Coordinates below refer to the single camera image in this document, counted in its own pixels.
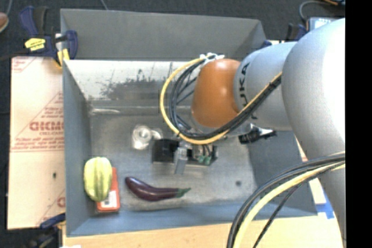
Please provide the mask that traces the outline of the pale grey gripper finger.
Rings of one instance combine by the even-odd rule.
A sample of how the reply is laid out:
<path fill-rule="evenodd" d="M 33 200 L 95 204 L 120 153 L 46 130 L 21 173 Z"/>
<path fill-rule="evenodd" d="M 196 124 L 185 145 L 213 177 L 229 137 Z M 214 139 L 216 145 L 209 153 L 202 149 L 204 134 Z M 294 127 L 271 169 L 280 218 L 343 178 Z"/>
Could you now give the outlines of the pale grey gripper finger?
<path fill-rule="evenodd" d="M 187 150 L 186 148 L 178 148 L 174 154 L 175 174 L 183 174 L 187 164 Z"/>

